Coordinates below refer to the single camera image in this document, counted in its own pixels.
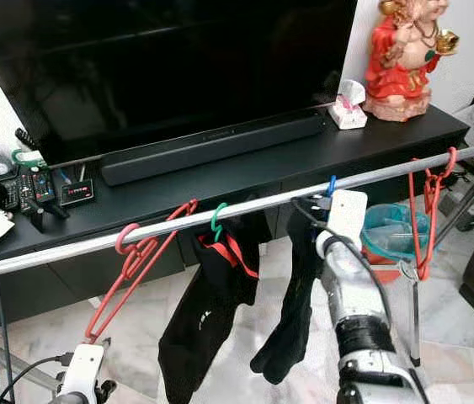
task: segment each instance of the cable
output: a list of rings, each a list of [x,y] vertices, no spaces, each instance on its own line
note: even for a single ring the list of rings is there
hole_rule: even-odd
[[[27,375],[33,368],[36,366],[39,366],[41,364],[45,364],[46,362],[61,362],[63,366],[68,366],[70,364],[70,360],[72,358],[73,353],[67,352],[63,355],[57,355],[57,356],[50,356],[49,358],[44,358],[41,360],[37,360],[33,364],[30,364],[27,366],[25,369],[23,369],[16,377],[14,377],[14,380],[12,380],[12,383],[7,385],[7,388],[4,389],[3,393],[0,395],[0,402],[3,401],[4,397],[7,395],[8,391],[12,389],[12,387],[18,382],[19,379]]]
[[[391,312],[390,312],[390,306],[388,305],[388,299],[386,298],[386,292],[384,288],[382,287],[381,282],[377,279],[375,276],[375,272],[373,272],[373,269],[371,269],[370,264],[362,257],[362,254],[360,254],[356,249],[353,247],[352,243],[347,242],[345,237],[341,237],[337,232],[334,230],[330,229],[327,224],[324,221],[319,221],[317,220],[311,213],[307,212],[302,206],[300,205],[300,200],[301,198],[292,198],[290,202],[293,204],[296,210],[299,211],[299,213],[303,214],[311,223],[313,223],[315,226],[320,227],[323,230],[328,231],[332,236],[341,242],[350,252],[353,253],[354,257],[359,260],[359,262],[364,266],[364,268],[368,271],[370,274],[370,277],[373,279],[373,283],[379,290],[379,294],[381,295],[382,299],[382,304],[385,307],[385,312],[386,312],[386,318],[388,319],[388,327],[390,328],[391,325]]]
[[[70,178],[65,174],[65,171],[62,169],[62,168],[59,168],[59,174],[61,175],[62,177],[62,180],[67,183],[68,185],[70,185],[72,183],[72,181],[70,180]]]

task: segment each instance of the soundbar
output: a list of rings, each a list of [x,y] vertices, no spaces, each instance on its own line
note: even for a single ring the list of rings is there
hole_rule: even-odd
[[[285,116],[208,130],[110,153],[102,157],[101,173],[109,186],[115,186],[317,135],[322,128],[323,116],[307,111],[292,119]]]

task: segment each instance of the green hanger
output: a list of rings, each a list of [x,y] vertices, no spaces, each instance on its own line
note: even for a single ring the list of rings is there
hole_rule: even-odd
[[[229,205],[225,202],[219,204],[216,210],[214,211],[214,215],[212,215],[212,219],[210,219],[210,229],[216,232],[216,235],[214,236],[214,242],[218,242],[218,240],[220,239],[221,231],[223,230],[222,225],[216,225],[216,221],[218,220],[218,213],[220,213],[220,210],[226,208],[227,206]]]

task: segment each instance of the marble floor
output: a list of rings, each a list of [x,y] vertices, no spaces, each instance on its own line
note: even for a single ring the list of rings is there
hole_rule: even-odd
[[[192,403],[334,403],[338,389],[338,350],[327,297],[316,281],[312,293],[312,324],[305,359],[279,385],[271,385],[249,369],[280,319],[280,307],[290,277],[288,238],[268,245],[261,258],[261,280],[253,307],[240,306],[230,337],[222,345]],[[423,328],[422,377],[433,403],[474,403],[474,310],[459,296],[462,272],[474,250],[474,231],[453,230],[439,246],[431,278],[420,285]],[[142,285],[105,331],[111,337],[100,379],[118,383],[109,403],[167,404],[157,364],[157,343],[196,268]],[[386,287],[395,323],[396,344],[406,353],[407,286],[404,279]],[[72,306],[9,325],[13,353],[29,362],[73,350],[82,340],[93,307]],[[40,368],[52,375],[57,364]],[[41,404],[49,391],[20,381],[19,404]]]

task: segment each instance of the small black box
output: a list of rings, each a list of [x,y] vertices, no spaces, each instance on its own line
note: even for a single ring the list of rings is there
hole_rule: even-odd
[[[61,206],[68,206],[94,200],[93,180],[70,183],[61,187]]]

